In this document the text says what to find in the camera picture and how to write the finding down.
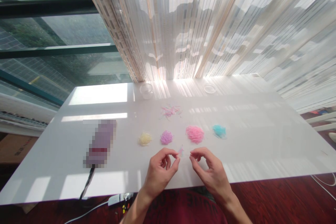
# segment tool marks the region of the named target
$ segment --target finger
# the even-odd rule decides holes
[[[200,177],[200,179],[203,181],[205,171],[200,167],[200,165],[198,164],[198,162],[193,156],[190,156],[189,158],[192,164],[192,168],[197,173],[197,175]]]
[[[179,153],[173,149],[163,148],[154,157],[158,160],[162,160],[166,155],[172,155],[173,157],[176,157],[178,154]]]
[[[162,168],[165,168],[166,167],[166,164],[167,164],[167,162],[166,162],[166,160],[165,159],[162,159],[162,162],[161,162],[161,167]]]
[[[174,174],[177,172],[177,170],[179,169],[179,162],[180,162],[180,158],[178,157],[177,159],[175,159],[173,165],[171,166],[171,168],[169,169],[168,172],[171,173],[171,176],[174,176]]]
[[[206,147],[196,148],[190,152],[194,157],[196,155],[203,156],[205,159],[209,160],[210,162],[214,160],[214,155],[211,151],[208,150]]]
[[[167,161],[167,166],[166,166],[166,170],[169,170],[169,168],[170,168],[170,165],[171,165],[171,160],[170,160],[170,157],[169,157],[169,155],[167,155],[166,156],[166,161]]]

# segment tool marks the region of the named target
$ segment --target table surface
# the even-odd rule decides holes
[[[214,94],[203,90],[210,83]],[[231,183],[336,172],[336,151],[268,84],[255,75],[182,79],[152,83],[154,95],[144,100],[141,83],[77,87],[0,192],[0,205],[78,198],[89,170],[83,158],[99,119],[116,119],[117,132],[103,168],[96,168],[85,196],[138,191],[150,157],[163,145],[164,130],[174,134],[168,148],[184,148],[179,170],[167,189],[202,185],[189,152],[209,148],[223,162]],[[181,115],[161,118],[161,107],[181,106]],[[226,127],[227,139],[212,126]],[[205,132],[196,145],[186,127]],[[142,132],[153,137],[138,145]],[[206,167],[204,160],[201,166]]]

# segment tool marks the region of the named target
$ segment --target sheer white curtain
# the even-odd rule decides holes
[[[335,0],[94,0],[134,81],[258,73],[298,112],[336,103]]]

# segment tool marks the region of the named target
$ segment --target red wooden floor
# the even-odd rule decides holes
[[[328,132],[321,135],[336,148]],[[329,184],[334,182],[332,174],[318,177]],[[336,197],[336,187],[325,187]],[[236,183],[232,189],[253,223],[336,223],[336,201],[310,176]],[[98,204],[105,198],[90,200]],[[17,206],[0,206],[0,223],[65,223],[87,211],[77,200],[41,202],[28,214]],[[121,218],[120,205],[104,205],[74,223],[113,224]]]

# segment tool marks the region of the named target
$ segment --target pink straw pieces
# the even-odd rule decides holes
[[[172,115],[180,115],[182,113],[180,106],[171,106],[170,104],[167,107],[161,107],[161,118],[166,117],[167,119]]]
[[[197,126],[188,126],[185,133],[193,143],[199,144],[203,141],[204,131]]]
[[[161,143],[167,145],[173,141],[173,137],[170,131],[164,131],[161,135]]]

